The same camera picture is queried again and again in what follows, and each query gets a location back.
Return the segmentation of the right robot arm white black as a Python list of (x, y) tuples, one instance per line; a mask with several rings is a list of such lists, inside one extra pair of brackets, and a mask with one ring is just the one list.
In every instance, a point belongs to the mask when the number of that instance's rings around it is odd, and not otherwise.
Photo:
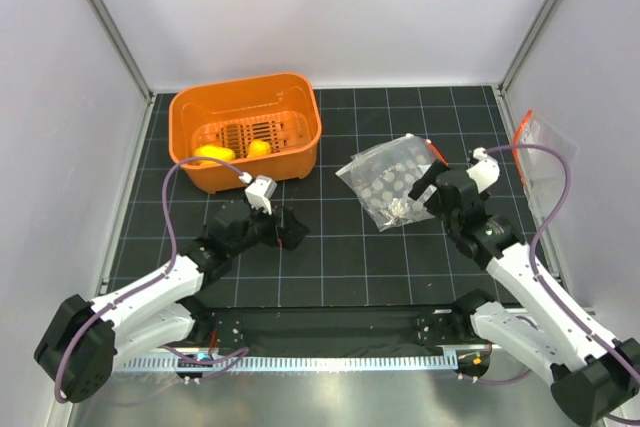
[(453, 336), (500, 346), (550, 388), (561, 411), (590, 426), (639, 393), (639, 343), (619, 340), (561, 287), (507, 218), (485, 209), (497, 162), (480, 157), (466, 170), (436, 160), (409, 192), (443, 224), (458, 251), (498, 281), (528, 312), (527, 324), (480, 290), (452, 306)]

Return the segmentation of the yellow pear toy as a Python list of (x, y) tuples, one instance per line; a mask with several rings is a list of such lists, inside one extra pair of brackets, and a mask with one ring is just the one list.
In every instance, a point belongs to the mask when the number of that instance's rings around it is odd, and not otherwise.
[(248, 158), (258, 158), (270, 155), (272, 153), (272, 146), (269, 142), (255, 139), (253, 140), (248, 147), (247, 157)]

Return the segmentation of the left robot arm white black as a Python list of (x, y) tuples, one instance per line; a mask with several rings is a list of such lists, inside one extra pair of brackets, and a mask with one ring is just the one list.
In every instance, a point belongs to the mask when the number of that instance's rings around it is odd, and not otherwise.
[(207, 343), (212, 324), (196, 294), (224, 277), (233, 260), (253, 247), (293, 250), (309, 232), (290, 208), (267, 212), (229, 202), (155, 271), (91, 300), (78, 294), (65, 299), (34, 352), (54, 383), (56, 401), (85, 401), (114, 368), (154, 348)]

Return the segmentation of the clear zip bags stack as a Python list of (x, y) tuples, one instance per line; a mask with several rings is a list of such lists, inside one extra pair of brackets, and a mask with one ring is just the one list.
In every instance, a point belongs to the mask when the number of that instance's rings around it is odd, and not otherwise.
[(354, 154), (336, 176), (354, 192), (377, 229), (385, 231), (432, 218), (424, 203), (435, 189), (427, 188), (417, 201), (409, 192), (442, 159), (430, 140), (405, 134)]

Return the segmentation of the orange plastic basket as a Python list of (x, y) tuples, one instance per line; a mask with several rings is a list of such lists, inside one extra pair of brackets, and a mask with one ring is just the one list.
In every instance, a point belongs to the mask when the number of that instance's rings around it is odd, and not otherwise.
[[(303, 179), (316, 166), (321, 134), (311, 83), (295, 73), (190, 87), (169, 105), (168, 150), (175, 163), (214, 144), (232, 149), (231, 164), (253, 176)], [(248, 158), (255, 139), (269, 142), (272, 153)]]

